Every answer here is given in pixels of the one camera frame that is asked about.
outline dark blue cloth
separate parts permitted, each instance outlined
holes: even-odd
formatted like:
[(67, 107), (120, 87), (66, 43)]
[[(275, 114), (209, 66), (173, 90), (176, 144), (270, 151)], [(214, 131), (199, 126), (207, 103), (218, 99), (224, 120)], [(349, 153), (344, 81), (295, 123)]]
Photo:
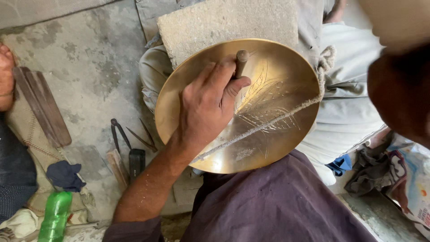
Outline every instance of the dark blue cloth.
[(351, 159), (348, 154), (337, 157), (335, 161), (326, 165), (330, 170), (335, 172), (335, 176), (340, 177), (345, 171), (352, 170)]
[(10, 219), (37, 191), (36, 166), (0, 113), (0, 223)]
[(71, 165), (67, 161), (59, 161), (48, 166), (46, 175), (55, 186), (62, 187), (64, 191), (80, 192), (81, 188), (86, 185), (76, 175), (81, 167), (81, 164)]

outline pliers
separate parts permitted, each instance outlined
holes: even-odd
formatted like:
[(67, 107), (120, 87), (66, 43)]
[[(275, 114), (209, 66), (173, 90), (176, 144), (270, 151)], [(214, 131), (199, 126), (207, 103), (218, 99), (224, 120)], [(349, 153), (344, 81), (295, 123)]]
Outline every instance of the pliers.
[(127, 139), (126, 133), (124, 133), (123, 128), (121, 125), (117, 122), (115, 118), (111, 119), (111, 129), (112, 129), (112, 135), (114, 137), (115, 146), (118, 150), (118, 153), (120, 152), (120, 146), (118, 145), (118, 138), (117, 138), (117, 131), (115, 130), (115, 126), (118, 127), (120, 130), (121, 136), (123, 137), (124, 141), (126, 142), (127, 146), (132, 149), (132, 146), (130, 145), (129, 139)]

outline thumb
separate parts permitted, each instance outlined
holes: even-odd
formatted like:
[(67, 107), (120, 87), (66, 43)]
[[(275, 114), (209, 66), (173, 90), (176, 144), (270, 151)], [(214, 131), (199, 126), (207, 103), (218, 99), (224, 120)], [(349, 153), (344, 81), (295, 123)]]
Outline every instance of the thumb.
[(222, 103), (233, 103), (240, 90), (249, 85), (251, 85), (251, 79), (249, 79), (249, 77), (231, 80), (224, 88)]

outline foot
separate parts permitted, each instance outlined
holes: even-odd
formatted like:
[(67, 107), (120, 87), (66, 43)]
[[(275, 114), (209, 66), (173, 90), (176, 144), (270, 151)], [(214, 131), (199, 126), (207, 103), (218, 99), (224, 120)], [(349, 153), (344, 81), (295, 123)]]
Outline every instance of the foot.
[(336, 0), (332, 10), (327, 14), (323, 24), (336, 23), (342, 21), (347, 0)]
[(10, 49), (0, 43), (0, 112), (9, 110), (13, 104), (14, 80), (12, 68), (15, 61)]

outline brass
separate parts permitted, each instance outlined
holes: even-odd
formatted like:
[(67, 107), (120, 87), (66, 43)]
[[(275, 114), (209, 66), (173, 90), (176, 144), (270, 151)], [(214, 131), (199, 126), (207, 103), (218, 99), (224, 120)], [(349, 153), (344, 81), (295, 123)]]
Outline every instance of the brass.
[[(238, 50), (249, 51), (243, 75), (252, 84), (236, 97), (235, 116), (203, 151), (221, 145), (319, 94), (318, 79), (311, 65), (297, 52), (262, 39), (230, 40), (210, 46), (185, 60), (164, 84), (155, 108), (155, 124), (166, 144), (178, 126), (178, 93), (208, 62), (216, 62)], [(306, 136), (315, 121), (319, 104), (313, 104), (276, 124), (190, 164), (213, 173), (234, 173), (260, 168), (278, 161)]]

